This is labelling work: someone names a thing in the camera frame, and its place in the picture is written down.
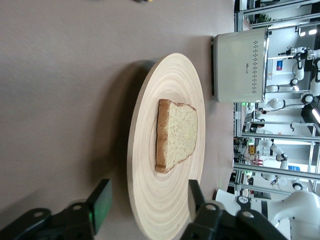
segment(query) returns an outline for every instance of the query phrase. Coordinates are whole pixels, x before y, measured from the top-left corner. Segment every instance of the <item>wooden plate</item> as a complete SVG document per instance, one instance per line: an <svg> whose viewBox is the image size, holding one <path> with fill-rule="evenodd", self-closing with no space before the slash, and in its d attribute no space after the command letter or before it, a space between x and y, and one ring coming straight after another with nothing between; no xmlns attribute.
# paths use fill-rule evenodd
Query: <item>wooden plate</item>
<svg viewBox="0 0 320 240"><path fill-rule="evenodd" d="M193 106L198 135L193 154L168 173L155 171L159 99ZM170 240L189 216L188 179L200 181L205 154L205 104L197 71L182 54L159 60L138 95L129 133L127 180L130 204L141 231L152 240Z"/></svg>

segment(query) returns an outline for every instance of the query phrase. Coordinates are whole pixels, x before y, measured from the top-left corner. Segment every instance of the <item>slice of bread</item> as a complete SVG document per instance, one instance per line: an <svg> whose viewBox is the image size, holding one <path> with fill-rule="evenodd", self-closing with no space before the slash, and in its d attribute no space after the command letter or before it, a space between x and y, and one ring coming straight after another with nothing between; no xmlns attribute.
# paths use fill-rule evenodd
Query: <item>slice of bread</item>
<svg viewBox="0 0 320 240"><path fill-rule="evenodd" d="M189 104L160 99L157 120L155 170L165 174L195 151L198 115Z"/></svg>

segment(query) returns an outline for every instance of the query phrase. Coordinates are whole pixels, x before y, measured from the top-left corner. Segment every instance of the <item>bread crust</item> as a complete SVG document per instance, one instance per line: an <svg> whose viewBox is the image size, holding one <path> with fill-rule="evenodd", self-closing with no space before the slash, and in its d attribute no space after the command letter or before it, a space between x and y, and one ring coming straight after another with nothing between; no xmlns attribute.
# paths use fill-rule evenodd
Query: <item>bread crust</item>
<svg viewBox="0 0 320 240"><path fill-rule="evenodd" d="M196 109L192 107L191 105L187 103L176 103L169 99L160 99L159 105L158 105L158 118L157 118L157 137L156 137L156 165L155 170L158 173L166 174L170 170L172 170L177 164L182 163L188 157L190 157L196 148L196 144L194 145L193 150L191 153L185 157L184 159L181 159L179 162L175 163L172 167L167 168L166 165L166 156L168 151L168 127L169 127L169 117L170 117L170 104L174 104L178 107L181 106L189 106L194 111Z"/></svg>

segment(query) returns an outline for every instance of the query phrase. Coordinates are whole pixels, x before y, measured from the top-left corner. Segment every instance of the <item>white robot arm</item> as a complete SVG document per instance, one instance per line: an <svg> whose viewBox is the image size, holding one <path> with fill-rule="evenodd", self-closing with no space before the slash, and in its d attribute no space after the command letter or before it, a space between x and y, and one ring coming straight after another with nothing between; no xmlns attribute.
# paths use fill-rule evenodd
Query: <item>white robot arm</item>
<svg viewBox="0 0 320 240"><path fill-rule="evenodd" d="M297 70L295 71L294 75L298 81L304 79L305 77L305 70L304 66L302 64L302 59L308 52L308 47L306 46L300 46L297 48L294 48L292 46L288 46L288 50L286 52L279 53L278 55L288 55L288 56L294 56L293 58L296 60L297 64Z"/></svg>
<svg viewBox="0 0 320 240"><path fill-rule="evenodd" d="M288 169L288 155L277 145L275 145L269 138L266 140L259 140L259 145L270 148L276 153L275 159L281 162L280 169Z"/></svg>
<svg viewBox="0 0 320 240"><path fill-rule="evenodd" d="M272 143L272 141L267 138L266 140L259 140L259 145L270 148L272 151L276 153L275 159L278 162L281 162L280 169L288 169L288 155L277 145ZM263 173L261 176L267 180L271 181L271 183L282 183L283 185L287 184L287 180L291 181L292 187L296 191L300 190L308 190L306 186L304 186L301 181L296 177L284 177L284 176L276 176L275 174L267 174Z"/></svg>
<svg viewBox="0 0 320 240"><path fill-rule="evenodd" d="M317 240L320 227L320 197L309 191L295 191L286 199L280 201L265 201L259 198L235 196L219 189L215 200L221 202L226 211L236 215L241 209L256 210L269 220L282 234L289 230L288 239L291 240ZM289 220L289 225L280 223Z"/></svg>
<svg viewBox="0 0 320 240"><path fill-rule="evenodd" d="M298 49L305 49L305 48L306 47L293 48L292 51L296 52L298 51ZM308 60L319 59L320 49L311 50L310 48L307 48L307 50L304 53L304 58ZM310 90L308 92L304 92L301 95L300 99L279 100L278 98L273 98L271 100L266 100L265 106L271 107L274 110L280 110L290 106L300 106L301 108L303 108L305 105L312 103L315 97L320 96L320 59L317 61L315 68L316 68L316 74L315 74L315 77L311 80ZM290 83L292 87L287 86L287 90L292 90L293 86L297 84L297 82L298 81L293 79ZM274 92L278 92L280 87L281 87L280 85L270 85L270 86L267 86L266 89L269 92L274 93Z"/></svg>

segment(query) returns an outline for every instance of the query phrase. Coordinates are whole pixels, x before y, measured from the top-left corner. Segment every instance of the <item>white appliance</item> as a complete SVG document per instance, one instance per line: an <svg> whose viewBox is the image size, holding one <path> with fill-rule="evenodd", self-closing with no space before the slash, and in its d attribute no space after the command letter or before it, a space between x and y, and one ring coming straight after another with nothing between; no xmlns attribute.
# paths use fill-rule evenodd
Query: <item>white appliance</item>
<svg viewBox="0 0 320 240"><path fill-rule="evenodd" d="M268 30L217 35L213 40L214 98L221 103L265 100Z"/></svg>

